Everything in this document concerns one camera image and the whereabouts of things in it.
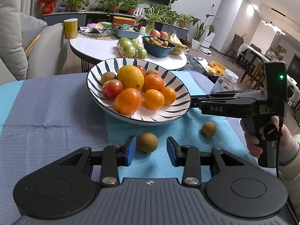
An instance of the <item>kiwi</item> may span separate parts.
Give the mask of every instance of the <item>kiwi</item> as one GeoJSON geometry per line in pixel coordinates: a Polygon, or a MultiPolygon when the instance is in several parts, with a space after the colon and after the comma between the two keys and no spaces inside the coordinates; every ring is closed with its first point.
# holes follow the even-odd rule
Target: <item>kiwi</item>
{"type": "Polygon", "coordinates": [[[159,74],[158,74],[158,71],[155,70],[155,69],[150,69],[150,70],[148,70],[147,73],[146,73],[146,75],[148,75],[148,74],[156,74],[156,75],[159,75],[159,74]]]}
{"type": "Polygon", "coordinates": [[[217,127],[213,122],[206,122],[202,126],[202,132],[206,137],[212,137],[217,132],[217,127]]]}
{"type": "Polygon", "coordinates": [[[106,72],[101,77],[101,84],[104,85],[106,81],[116,80],[117,76],[113,72],[106,72]]]}
{"type": "Polygon", "coordinates": [[[158,147],[158,139],[152,133],[142,133],[137,139],[136,147],[147,153],[154,152],[158,147]]]}

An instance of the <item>white bowl with blue stripes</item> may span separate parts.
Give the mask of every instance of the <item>white bowl with blue stripes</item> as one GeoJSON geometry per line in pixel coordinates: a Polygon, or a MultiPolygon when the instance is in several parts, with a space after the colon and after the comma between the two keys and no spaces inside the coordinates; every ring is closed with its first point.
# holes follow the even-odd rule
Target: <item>white bowl with blue stripes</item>
{"type": "Polygon", "coordinates": [[[184,83],[173,73],[154,63],[133,58],[112,58],[93,66],[86,77],[88,90],[97,104],[107,113],[122,121],[136,125],[160,125],[179,119],[187,113],[191,105],[191,96],[184,83]],[[146,71],[155,69],[164,80],[164,85],[172,87],[177,99],[170,106],[150,110],[144,103],[131,115],[122,115],[115,110],[114,100],[107,100],[102,93],[101,76],[106,72],[117,75],[124,65],[142,65],[146,71]]]}

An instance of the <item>human hand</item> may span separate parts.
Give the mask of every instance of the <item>human hand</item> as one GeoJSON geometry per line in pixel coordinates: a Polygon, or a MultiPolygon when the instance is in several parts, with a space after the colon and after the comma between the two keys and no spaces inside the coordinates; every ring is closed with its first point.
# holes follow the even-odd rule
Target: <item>human hand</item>
{"type": "MultiPolygon", "coordinates": [[[[271,120],[267,124],[270,123],[274,124],[277,127],[277,130],[279,130],[279,118],[277,116],[271,117],[271,120]]],[[[259,158],[260,155],[263,153],[263,150],[262,148],[257,146],[259,144],[258,138],[249,133],[248,128],[245,122],[243,121],[243,119],[241,120],[241,127],[244,130],[244,136],[250,154],[256,158],[259,158]]],[[[261,134],[263,133],[264,127],[265,126],[261,127],[261,129],[259,130],[261,134]]],[[[284,152],[288,150],[290,145],[293,143],[293,138],[291,138],[291,133],[289,132],[288,128],[285,125],[282,126],[281,131],[282,131],[282,137],[280,138],[279,151],[284,152]]]]}

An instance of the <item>red apple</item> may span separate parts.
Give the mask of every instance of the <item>red apple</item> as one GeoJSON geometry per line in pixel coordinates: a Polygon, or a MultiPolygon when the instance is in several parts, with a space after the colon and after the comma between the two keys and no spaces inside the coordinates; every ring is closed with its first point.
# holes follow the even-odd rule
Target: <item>red apple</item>
{"type": "Polygon", "coordinates": [[[168,32],[166,32],[166,31],[161,31],[161,33],[160,33],[160,37],[161,37],[161,38],[164,38],[164,36],[166,36],[166,35],[168,35],[168,32]]]}
{"type": "Polygon", "coordinates": [[[143,76],[145,77],[146,76],[146,70],[145,70],[145,68],[142,65],[137,65],[136,67],[139,68],[142,71],[143,76]]]}
{"type": "Polygon", "coordinates": [[[115,99],[123,90],[123,84],[117,79],[106,81],[102,87],[103,95],[109,100],[115,99]]]}
{"type": "Polygon", "coordinates": [[[153,36],[153,37],[160,37],[161,33],[157,30],[152,30],[150,32],[150,36],[153,36]]]}

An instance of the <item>yellow cushion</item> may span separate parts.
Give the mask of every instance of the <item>yellow cushion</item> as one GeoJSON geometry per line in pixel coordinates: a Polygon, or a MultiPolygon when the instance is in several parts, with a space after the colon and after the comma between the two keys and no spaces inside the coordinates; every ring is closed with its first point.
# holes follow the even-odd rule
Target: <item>yellow cushion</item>
{"type": "Polygon", "coordinates": [[[38,40],[38,38],[40,37],[40,35],[38,35],[32,42],[31,44],[27,47],[25,54],[31,49],[31,47],[33,47],[33,45],[35,44],[35,42],[38,40]]]}

